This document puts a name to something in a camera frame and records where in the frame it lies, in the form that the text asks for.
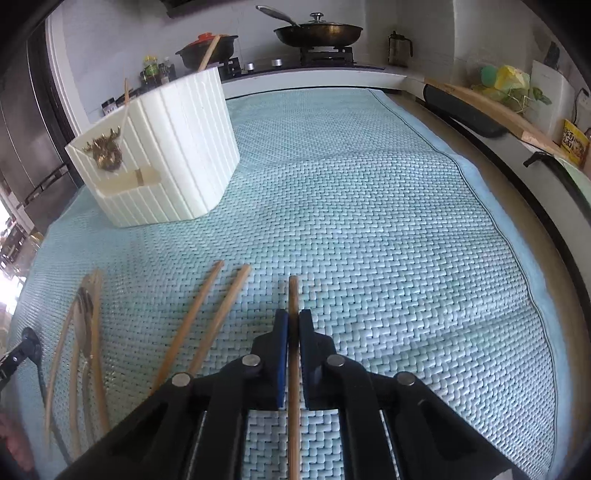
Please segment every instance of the white utensil holder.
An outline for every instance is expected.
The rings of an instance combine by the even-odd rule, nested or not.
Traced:
[[[111,129],[121,166],[101,170],[88,144]],[[130,101],[66,150],[116,226],[190,220],[216,207],[240,156],[216,68]]]

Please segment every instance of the metal screw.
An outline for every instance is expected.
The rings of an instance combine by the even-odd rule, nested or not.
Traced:
[[[396,380],[398,380],[398,383],[404,385],[405,387],[410,387],[416,378],[417,377],[415,377],[410,372],[400,372],[398,375],[396,375]]]
[[[173,385],[175,387],[186,387],[187,385],[189,385],[190,381],[191,381],[191,375],[186,374],[184,372],[176,374],[173,377]]]
[[[260,363],[261,357],[254,353],[249,353],[242,357],[242,365],[246,365],[247,367],[256,367]]]
[[[330,355],[326,359],[326,363],[332,367],[342,367],[345,364],[345,357],[342,355]]]

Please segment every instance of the spoon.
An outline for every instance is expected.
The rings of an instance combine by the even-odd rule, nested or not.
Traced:
[[[284,22],[287,22],[287,23],[293,25],[294,27],[301,28],[301,26],[298,23],[296,23],[296,21],[293,20],[289,15],[287,15],[283,12],[280,12],[279,10],[277,10],[273,7],[267,7],[266,5],[257,5],[257,6],[255,6],[255,8],[259,12],[262,12],[271,18],[276,18],[277,20],[283,20]]]
[[[92,418],[90,416],[90,397],[89,397],[89,380],[90,380],[90,350],[92,335],[90,333],[90,319],[92,317],[92,298],[90,292],[80,287],[76,294],[76,307],[74,310],[74,334],[76,341],[80,345],[80,351],[85,359],[85,364],[82,369],[82,409],[84,411],[84,423],[86,430],[86,437],[89,447],[94,444],[94,432],[92,430]]]

